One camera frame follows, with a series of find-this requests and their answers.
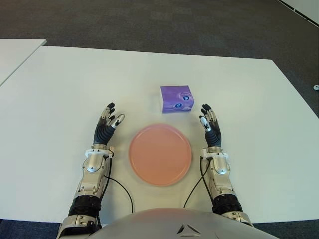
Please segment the robot left hand black silver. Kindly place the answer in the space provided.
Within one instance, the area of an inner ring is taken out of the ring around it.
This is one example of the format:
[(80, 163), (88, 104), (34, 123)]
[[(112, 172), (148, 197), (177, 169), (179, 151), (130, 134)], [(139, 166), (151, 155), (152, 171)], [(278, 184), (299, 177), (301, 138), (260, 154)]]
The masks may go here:
[(101, 113), (97, 126), (95, 128), (93, 144), (107, 145), (112, 138), (116, 128), (125, 119), (124, 114), (120, 114), (115, 117), (115, 115), (113, 115), (114, 111), (115, 103), (110, 103)]

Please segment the robot right hand black silver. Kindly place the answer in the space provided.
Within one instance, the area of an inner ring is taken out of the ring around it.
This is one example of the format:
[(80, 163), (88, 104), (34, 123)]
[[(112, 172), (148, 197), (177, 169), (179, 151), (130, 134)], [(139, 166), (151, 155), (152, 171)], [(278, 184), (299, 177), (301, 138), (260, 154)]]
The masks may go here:
[(221, 131), (215, 112), (208, 104), (203, 104), (199, 120), (205, 131), (205, 140), (208, 147), (221, 147)]

